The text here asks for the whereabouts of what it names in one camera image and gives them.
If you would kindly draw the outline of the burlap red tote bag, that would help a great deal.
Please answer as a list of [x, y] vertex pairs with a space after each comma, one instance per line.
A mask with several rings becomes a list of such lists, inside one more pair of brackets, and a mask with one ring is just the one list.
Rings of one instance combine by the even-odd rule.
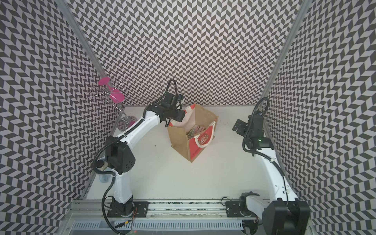
[[167, 127], [171, 147], [191, 163], [212, 142], [218, 116], [199, 104], [188, 106], [182, 122]]

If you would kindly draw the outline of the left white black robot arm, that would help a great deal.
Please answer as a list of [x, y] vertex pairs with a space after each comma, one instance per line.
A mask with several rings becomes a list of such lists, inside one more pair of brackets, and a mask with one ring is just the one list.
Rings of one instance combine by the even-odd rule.
[[152, 128], [165, 121], [181, 122], [185, 116], [182, 110], [182, 94], [165, 93], [159, 100], [148, 105], [143, 116], [121, 134], [106, 139], [105, 147], [95, 156], [92, 169], [98, 175], [112, 177], [110, 187], [114, 195], [110, 208], [119, 216], [129, 217], [134, 213], [133, 194], [130, 189], [130, 170], [136, 163], [132, 149]]

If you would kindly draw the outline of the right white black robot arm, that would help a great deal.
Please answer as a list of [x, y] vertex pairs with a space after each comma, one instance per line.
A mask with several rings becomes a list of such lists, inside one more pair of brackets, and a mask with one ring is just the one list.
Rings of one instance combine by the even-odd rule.
[[269, 200], [258, 193], [242, 193], [240, 214], [256, 216], [268, 235], [304, 235], [308, 232], [310, 208], [299, 199], [280, 166], [272, 141], [264, 136], [262, 115], [250, 115], [248, 121], [238, 119], [232, 128], [243, 137], [244, 152], [252, 154], [266, 175]]

